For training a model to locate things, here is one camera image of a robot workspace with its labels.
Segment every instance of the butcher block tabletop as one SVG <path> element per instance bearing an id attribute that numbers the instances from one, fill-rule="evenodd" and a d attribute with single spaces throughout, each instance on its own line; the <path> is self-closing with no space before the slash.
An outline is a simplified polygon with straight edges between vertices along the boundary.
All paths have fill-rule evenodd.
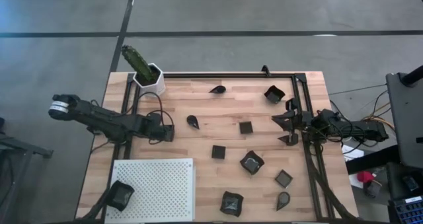
<path id="1" fill-rule="evenodd" d="M 314 113 L 331 109 L 323 73 L 301 73 L 307 77 Z M 128 73 L 110 74 L 102 103 L 104 108 L 121 111 L 127 78 Z M 166 91 L 160 97 L 163 110 L 174 120 L 174 140 L 150 145 L 148 139 L 134 137 L 130 159 L 193 158 L 196 168 L 195 221 L 315 221 L 301 136 L 297 145 L 285 145 L 278 137 L 288 132 L 271 120 L 272 115 L 283 114 L 285 101 L 294 97 L 291 79 L 165 78 L 165 84 Z M 226 92 L 209 93 L 218 85 L 225 86 Z M 269 103 L 263 95 L 272 85 L 286 94 L 279 104 Z M 300 83 L 299 90 L 303 98 Z M 135 83 L 128 107 L 132 104 L 134 91 Z M 139 100 L 137 113 L 146 115 L 156 109 L 159 109 L 157 99 L 144 96 Z M 188 125 L 186 118 L 189 115 L 197 117 L 199 130 Z M 239 122 L 252 122 L 253 133 L 241 134 Z M 166 116 L 165 123 L 170 124 Z M 103 135 L 98 135 L 93 147 L 105 141 Z M 212 158 L 213 145 L 226 147 L 225 159 Z M 329 186 L 348 211 L 357 216 L 340 144 L 328 142 L 324 146 L 323 159 Z M 265 162 L 255 175 L 250 175 L 239 162 L 249 151 L 254 151 Z M 84 216 L 106 189 L 112 152 L 113 144 L 108 144 L 91 154 L 76 217 Z M 282 169 L 293 177 L 286 189 L 275 181 Z M 220 212 L 225 191 L 244 197 L 239 217 Z M 290 203 L 276 211 L 277 196 L 283 191 L 290 194 Z M 325 214 L 320 189 L 319 197 Z"/>

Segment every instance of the gray floor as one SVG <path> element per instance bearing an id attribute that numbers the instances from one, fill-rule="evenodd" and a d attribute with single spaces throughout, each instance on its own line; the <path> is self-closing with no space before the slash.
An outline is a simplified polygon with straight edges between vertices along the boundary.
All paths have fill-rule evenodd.
<path id="1" fill-rule="evenodd" d="M 127 0 L 0 0 L 2 32 L 118 32 Z M 421 0 L 134 0 L 128 31 L 423 30 Z M 101 100 L 117 38 L 0 38 L 5 131 L 54 149 L 35 158 L 13 223 L 73 218 L 93 137 L 47 111 L 55 93 Z M 165 71 L 323 71 L 330 93 L 385 82 L 422 64 L 423 36 L 126 38 Z M 121 59 L 118 71 L 129 71 Z M 383 87 L 331 96 L 351 120 Z M 380 104 L 387 101 L 383 97 Z M 373 150 L 394 144 L 390 139 Z M 354 190 L 360 215 L 386 220 Z"/>

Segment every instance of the perforated white board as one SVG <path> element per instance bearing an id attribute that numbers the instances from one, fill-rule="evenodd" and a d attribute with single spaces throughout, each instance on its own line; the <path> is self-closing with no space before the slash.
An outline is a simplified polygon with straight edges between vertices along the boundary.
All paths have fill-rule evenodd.
<path id="1" fill-rule="evenodd" d="M 107 207 L 105 223 L 193 221 L 195 172 L 192 159 L 114 161 L 116 180 L 135 190 L 123 212 Z"/>

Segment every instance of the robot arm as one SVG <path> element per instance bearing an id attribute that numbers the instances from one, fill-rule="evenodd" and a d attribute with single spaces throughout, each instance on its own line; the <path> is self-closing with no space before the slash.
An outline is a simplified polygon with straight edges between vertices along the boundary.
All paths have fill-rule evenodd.
<path id="1" fill-rule="evenodd" d="M 161 125 L 158 114 L 120 114 L 72 94 L 55 94 L 48 114 L 56 120 L 85 124 L 90 132 L 101 131 L 115 143 L 124 143 L 131 135 L 160 141 L 172 141 L 174 136 L 173 126 Z"/>

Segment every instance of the green cactus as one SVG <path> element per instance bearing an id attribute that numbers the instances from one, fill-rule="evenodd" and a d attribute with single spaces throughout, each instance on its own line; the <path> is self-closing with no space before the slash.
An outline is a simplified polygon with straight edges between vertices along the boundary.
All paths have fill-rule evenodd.
<path id="1" fill-rule="evenodd" d="M 137 72 L 137 77 L 140 78 L 140 83 L 154 83 L 157 75 L 151 70 L 148 63 L 141 57 L 141 55 L 133 47 L 128 45 L 122 46 L 122 55 L 131 67 Z"/>

